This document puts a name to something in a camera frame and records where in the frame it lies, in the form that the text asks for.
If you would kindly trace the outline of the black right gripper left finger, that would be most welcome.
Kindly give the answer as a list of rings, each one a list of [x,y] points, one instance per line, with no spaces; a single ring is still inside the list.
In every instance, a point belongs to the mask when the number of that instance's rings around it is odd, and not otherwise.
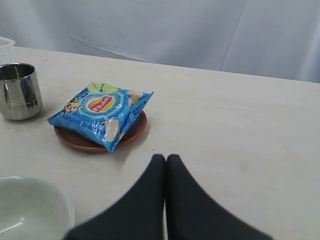
[[[67,240],[162,240],[166,160],[152,156],[137,182],[108,209],[72,228]]]

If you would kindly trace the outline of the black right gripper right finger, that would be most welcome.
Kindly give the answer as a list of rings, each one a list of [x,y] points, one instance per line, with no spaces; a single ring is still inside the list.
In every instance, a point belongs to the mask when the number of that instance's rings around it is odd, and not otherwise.
[[[170,240],[270,240],[212,199],[178,154],[166,161],[165,211]]]

